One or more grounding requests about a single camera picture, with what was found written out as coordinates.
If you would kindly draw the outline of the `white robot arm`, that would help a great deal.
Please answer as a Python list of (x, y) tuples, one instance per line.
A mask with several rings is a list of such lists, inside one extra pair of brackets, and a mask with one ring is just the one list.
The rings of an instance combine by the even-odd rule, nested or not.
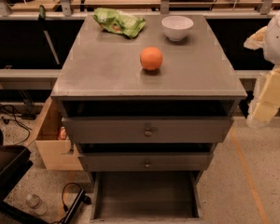
[(262, 49), (273, 70), (257, 78), (254, 98), (248, 108), (247, 124), (260, 128), (268, 125), (280, 109), (280, 10), (267, 26), (260, 28), (245, 42), (247, 49)]

